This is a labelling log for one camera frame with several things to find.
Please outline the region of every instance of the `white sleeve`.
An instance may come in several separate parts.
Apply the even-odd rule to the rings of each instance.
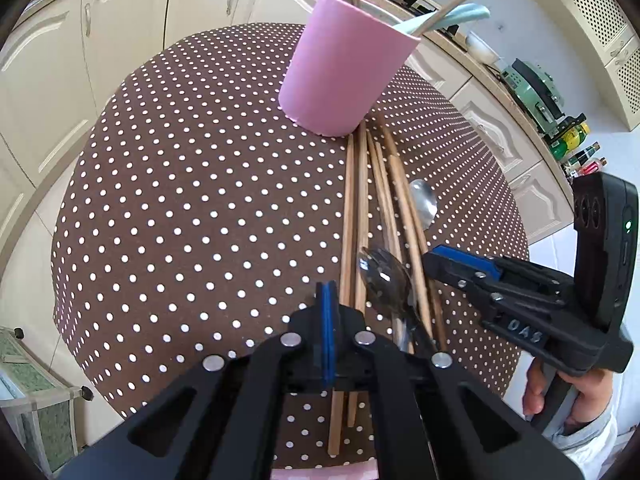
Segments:
[[[618,436],[612,403],[588,426],[564,436],[556,434],[551,442],[580,468],[585,480],[597,480],[603,462],[611,453]]]

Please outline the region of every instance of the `white bowl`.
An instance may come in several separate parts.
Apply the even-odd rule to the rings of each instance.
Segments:
[[[473,32],[466,35],[466,51],[469,55],[485,65],[491,65],[500,59],[500,56]]]

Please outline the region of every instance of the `table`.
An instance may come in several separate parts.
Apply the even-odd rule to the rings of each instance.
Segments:
[[[301,33],[252,23],[179,41],[125,79],[79,157],[53,239],[54,320],[124,417],[204,356],[242,356],[284,332],[317,281],[338,280],[346,140],[278,109]],[[404,67],[374,108],[409,179],[438,196],[430,246],[528,257],[496,160],[437,90]],[[381,245],[372,179],[370,238]],[[503,394],[519,351],[478,327],[464,294],[438,288],[453,357]],[[391,332],[372,308],[366,323]],[[330,398],[287,396],[274,466],[375,456],[364,395],[340,455],[327,455]]]

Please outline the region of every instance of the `green bottle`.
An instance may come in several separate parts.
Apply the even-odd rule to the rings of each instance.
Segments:
[[[553,142],[549,146],[552,155],[555,160],[562,160],[562,158],[570,151],[575,150],[590,132],[587,123],[576,124],[573,128],[569,128],[562,134],[556,142]]]

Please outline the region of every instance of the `bottle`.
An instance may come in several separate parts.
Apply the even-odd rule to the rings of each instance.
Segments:
[[[565,131],[562,137],[556,140],[556,142],[552,142],[549,146],[549,150],[551,150],[555,160],[562,160],[568,152],[580,146],[590,131],[586,122],[576,124],[573,128]]]
[[[595,152],[597,152],[599,149],[600,149],[600,144],[598,142],[594,142],[591,146],[584,148],[583,150],[580,150],[574,156],[569,158],[569,160],[567,160],[562,165],[562,169],[567,175],[571,174],[572,170],[575,171],[578,168],[580,168],[581,165],[587,162],[587,160],[589,160],[589,157],[593,155]]]
[[[578,170],[576,170],[576,173],[580,176],[588,175],[590,173],[595,173],[596,171],[600,171],[602,167],[606,165],[607,165],[606,158],[604,157],[597,158],[596,156],[594,156],[593,158],[590,158],[583,166],[578,168]]]

